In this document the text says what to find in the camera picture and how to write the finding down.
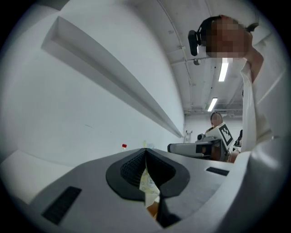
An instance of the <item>small bottle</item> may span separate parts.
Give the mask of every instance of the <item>small bottle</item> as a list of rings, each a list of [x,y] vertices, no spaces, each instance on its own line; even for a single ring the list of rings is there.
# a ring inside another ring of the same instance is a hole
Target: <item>small bottle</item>
[[[122,152],[126,151],[127,145],[126,144],[122,144]]]

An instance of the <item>fluorescent light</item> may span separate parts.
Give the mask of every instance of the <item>fluorescent light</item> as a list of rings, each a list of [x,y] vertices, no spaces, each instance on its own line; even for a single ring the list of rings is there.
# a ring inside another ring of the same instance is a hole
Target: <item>fluorescent light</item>
[[[223,82],[225,80],[227,68],[228,68],[228,62],[222,62],[220,75],[219,75],[219,79],[218,79],[219,82]]]
[[[217,98],[213,98],[212,102],[211,102],[211,104],[210,104],[210,106],[208,108],[208,111],[212,111],[212,109],[214,108],[214,105],[216,104],[216,102],[217,102]]]

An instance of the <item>white shirt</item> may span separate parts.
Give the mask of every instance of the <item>white shirt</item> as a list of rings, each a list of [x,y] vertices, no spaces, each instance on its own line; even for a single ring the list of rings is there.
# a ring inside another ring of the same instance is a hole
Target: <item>white shirt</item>
[[[250,64],[241,70],[244,81],[243,132],[241,151],[251,151],[256,144],[272,136],[290,135],[290,61],[274,34],[254,46],[264,62],[254,83]]]

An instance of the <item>ceiling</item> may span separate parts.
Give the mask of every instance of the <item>ceiling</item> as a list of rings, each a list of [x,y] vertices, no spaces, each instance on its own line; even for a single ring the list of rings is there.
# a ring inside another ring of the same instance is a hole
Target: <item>ceiling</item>
[[[215,110],[242,114],[243,81],[240,70],[244,61],[229,64],[226,80],[218,82],[221,60],[207,57],[203,47],[197,57],[190,53],[188,33],[201,22],[224,14],[245,25],[255,22],[257,13],[241,0],[144,0],[135,7],[148,23],[171,63],[180,90],[184,113],[206,112],[213,97],[218,98]],[[205,58],[199,66],[191,59]]]

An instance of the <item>ladder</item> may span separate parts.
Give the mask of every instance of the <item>ladder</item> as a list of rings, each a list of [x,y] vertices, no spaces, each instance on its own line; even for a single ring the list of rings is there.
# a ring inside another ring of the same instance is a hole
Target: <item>ladder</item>
[[[193,132],[193,131],[188,132],[188,131],[186,130],[186,134],[185,134],[185,136],[184,136],[184,143],[191,143],[191,135],[192,135],[192,132]]]

